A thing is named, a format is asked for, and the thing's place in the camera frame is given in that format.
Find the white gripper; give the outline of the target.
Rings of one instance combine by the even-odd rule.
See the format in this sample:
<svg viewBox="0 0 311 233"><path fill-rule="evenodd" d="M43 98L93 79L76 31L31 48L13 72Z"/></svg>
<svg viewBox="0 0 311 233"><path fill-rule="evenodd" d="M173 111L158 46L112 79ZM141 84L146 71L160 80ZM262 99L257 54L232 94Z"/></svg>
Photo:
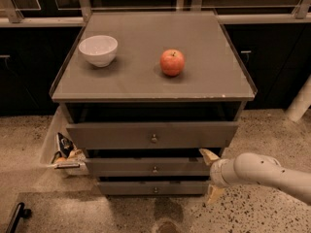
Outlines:
<svg viewBox="0 0 311 233"><path fill-rule="evenodd" d="M207 203L215 203L225 192L224 187L233 185L234 168L230 159L220 159L215 153L207 149L200 149L204 162L210 168L210 178L213 184L208 186Z"/></svg>

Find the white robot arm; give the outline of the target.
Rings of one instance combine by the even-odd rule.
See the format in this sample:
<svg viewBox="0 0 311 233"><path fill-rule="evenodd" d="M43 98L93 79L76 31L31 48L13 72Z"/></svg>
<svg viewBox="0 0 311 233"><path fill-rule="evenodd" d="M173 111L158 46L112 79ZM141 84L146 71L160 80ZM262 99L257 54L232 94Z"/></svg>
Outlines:
<svg viewBox="0 0 311 233"><path fill-rule="evenodd" d="M199 150L210 168L207 202L214 203L227 187L258 184L273 187L311 205L311 174L282 167L267 155L244 152L231 159L219 158L207 149Z"/></svg>

